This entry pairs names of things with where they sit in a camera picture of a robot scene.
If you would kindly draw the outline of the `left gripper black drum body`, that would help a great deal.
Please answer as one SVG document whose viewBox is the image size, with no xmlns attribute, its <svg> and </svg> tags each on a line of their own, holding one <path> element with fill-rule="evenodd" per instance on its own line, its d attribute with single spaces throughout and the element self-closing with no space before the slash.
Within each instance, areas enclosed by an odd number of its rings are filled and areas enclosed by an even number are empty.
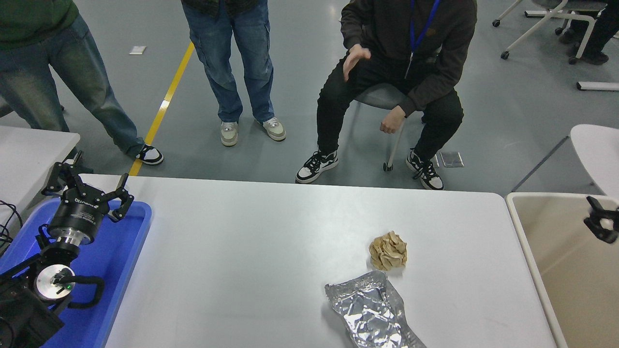
<svg viewBox="0 0 619 348">
<path fill-rule="evenodd" d="M 85 192 L 76 188 L 65 190 L 48 225 L 48 234 L 60 237 L 60 232 L 71 230 L 88 237 L 97 236 L 104 215 L 109 212 L 109 204 L 103 200 L 103 195 L 104 192 L 97 188 L 86 188 Z"/>
</svg>

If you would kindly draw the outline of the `seated person's left hand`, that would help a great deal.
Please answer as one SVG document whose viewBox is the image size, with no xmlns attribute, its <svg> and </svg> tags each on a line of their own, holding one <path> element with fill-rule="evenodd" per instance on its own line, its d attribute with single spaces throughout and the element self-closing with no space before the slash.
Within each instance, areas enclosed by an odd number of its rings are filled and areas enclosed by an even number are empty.
<svg viewBox="0 0 619 348">
<path fill-rule="evenodd" d="M 396 105 L 383 119 L 380 124 L 379 130 L 386 134 L 396 133 L 404 121 L 406 120 L 406 114 L 399 105 Z"/>
</svg>

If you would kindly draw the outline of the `seated person's right hand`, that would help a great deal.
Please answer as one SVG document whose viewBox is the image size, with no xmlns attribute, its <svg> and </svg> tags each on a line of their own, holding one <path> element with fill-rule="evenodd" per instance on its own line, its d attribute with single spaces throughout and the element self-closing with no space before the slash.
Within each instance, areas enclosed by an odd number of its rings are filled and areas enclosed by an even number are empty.
<svg viewBox="0 0 619 348">
<path fill-rule="evenodd" d="M 342 70 L 344 82 L 349 80 L 349 75 L 358 62 L 367 59 L 371 59 L 370 50 L 361 46 L 361 44 L 354 44 L 354 46 L 348 50 L 348 55 L 343 62 Z"/>
</svg>

